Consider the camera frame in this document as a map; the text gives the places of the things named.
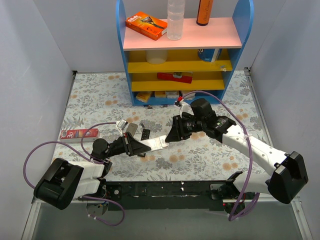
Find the white remote control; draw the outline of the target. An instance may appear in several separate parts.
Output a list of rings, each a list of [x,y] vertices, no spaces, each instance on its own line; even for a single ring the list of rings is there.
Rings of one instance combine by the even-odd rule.
[[[162,135],[159,137],[155,137],[155,138],[150,138],[150,139],[146,139],[146,140],[142,140],[140,141],[140,143],[150,147],[149,152],[154,152],[154,151],[158,151],[158,150],[163,150],[169,147],[169,143],[167,143],[166,140],[166,135]]]

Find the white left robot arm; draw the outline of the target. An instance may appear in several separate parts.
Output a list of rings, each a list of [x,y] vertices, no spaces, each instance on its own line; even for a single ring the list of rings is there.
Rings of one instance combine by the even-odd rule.
[[[101,200],[107,193],[102,181],[112,166],[109,159],[124,153],[134,156],[151,150],[149,144],[136,140],[129,132],[112,143],[98,138],[92,144],[89,161],[72,164],[62,158],[55,159],[35,186],[33,194],[60,210],[65,209],[73,199],[84,195]]]

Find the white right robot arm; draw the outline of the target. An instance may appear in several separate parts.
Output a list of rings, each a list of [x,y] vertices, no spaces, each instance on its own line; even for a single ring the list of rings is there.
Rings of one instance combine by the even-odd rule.
[[[258,180],[251,177],[246,181],[240,173],[229,178],[226,192],[230,198],[239,198],[246,186],[248,192],[269,194],[279,202],[289,204],[308,183],[304,158],[298,152],[286,153],[249,136],[234,120],[216,115],[204,98],[190,104],[192,114],[185,111],[189,105],[182,97],[174,105],[180,113],[172,118],[172,127],[165,139],[167,143],[187,140],[192,133],[204,132],[208,137],[246,155],[265,170],[266,176]]]

